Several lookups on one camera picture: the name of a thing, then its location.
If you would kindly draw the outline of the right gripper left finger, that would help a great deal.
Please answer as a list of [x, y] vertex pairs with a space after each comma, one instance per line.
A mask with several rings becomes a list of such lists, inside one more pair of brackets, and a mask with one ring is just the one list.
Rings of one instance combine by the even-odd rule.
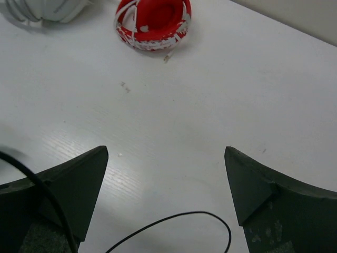
[[24, 178], [1, 183], [1, 252], [77, 252], [85, 241], [108, 162], [97, 146], [33, 173], [1, 152], [1, 167]]

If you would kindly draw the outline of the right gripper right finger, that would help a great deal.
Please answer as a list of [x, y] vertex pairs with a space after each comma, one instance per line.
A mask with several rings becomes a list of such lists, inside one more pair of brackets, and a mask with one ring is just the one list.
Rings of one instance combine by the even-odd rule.
[[286, 176], [234, 147], [224, 153], [249, 252], [336, 252], [336, 192]]

